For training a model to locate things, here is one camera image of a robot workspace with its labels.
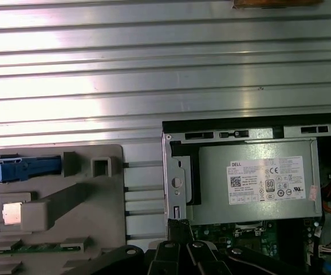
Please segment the white label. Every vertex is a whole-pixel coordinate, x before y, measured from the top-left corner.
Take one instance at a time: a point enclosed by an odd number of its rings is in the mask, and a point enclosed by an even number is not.
[[[322,226],[317,226],[314,231],[314,235],[318,238],[321,238],[321,234],[322,234]]]
[[[318,186],[311,185],[310,186],[310,190],[309,190],[309,197],[308,197],[308,199],[310,201],[315,202],[316,199],[317,199],[317,192],[318,192]]]
[[[230,162],[227,181],[231,205],[306,198],[301,156]]]

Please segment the small circuit board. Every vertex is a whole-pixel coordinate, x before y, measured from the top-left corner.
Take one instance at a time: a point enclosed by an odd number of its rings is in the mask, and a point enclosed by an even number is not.
[[[232,246],[245,246],[264,255],[279,259],[277,224],[275,221],[261,222],[262,230],[238,232],[236,223],[191,226],[194,238],[215,244],[221,253]]]

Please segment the metal side panel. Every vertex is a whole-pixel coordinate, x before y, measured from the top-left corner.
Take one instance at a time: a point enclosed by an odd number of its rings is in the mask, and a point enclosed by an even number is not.
[[[0,148],[121,144],[128,242],[164,238],[162,121],[331,112],[331,0],[231,5],[0,0]]]

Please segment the screw hole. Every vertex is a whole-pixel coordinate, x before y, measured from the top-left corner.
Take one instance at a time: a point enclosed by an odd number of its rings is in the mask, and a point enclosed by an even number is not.
[[[126,250],[126,254],[134,255],[134,254],[136,254],[136,250],[135,249]]]
[[[203,245],[204,245],[204,244],[203,244],[202,242],[194,242],[194,243],[192,244],[192,246],[195,247],[195,248],[201,248]]]
[[[174,178],[172,180],[172,186],[173,188],[179,188],[182,186],[182,180],[180,178]]]

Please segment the qr code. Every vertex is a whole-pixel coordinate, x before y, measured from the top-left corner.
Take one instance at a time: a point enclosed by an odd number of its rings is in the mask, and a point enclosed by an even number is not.
[[[231,187],[241,187],[241,177],[240,176],[231,176],[230,177],[230,186]]]

